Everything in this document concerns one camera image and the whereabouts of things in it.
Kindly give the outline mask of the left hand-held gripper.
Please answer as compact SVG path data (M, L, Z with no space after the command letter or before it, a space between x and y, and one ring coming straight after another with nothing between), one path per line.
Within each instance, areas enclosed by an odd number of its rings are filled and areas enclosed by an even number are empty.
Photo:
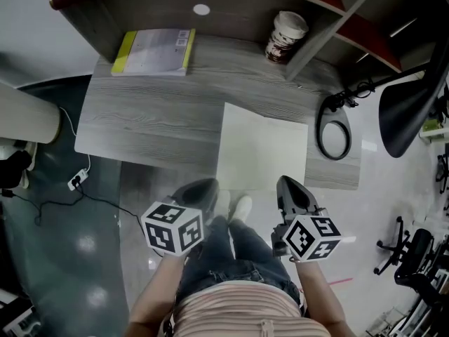
M189 253L204 240L204 225L213 217L218 192L218 181L207 178L154 202L141 216L148 247L173 256Z

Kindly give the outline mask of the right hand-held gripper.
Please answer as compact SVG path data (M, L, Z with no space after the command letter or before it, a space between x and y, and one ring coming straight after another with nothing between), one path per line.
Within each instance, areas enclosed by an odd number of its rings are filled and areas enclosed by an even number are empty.
M277 258L293 262L327 259L342 241L342 234L313 194L299 182L281 176L276 184L277 205L282 217L271 233Z

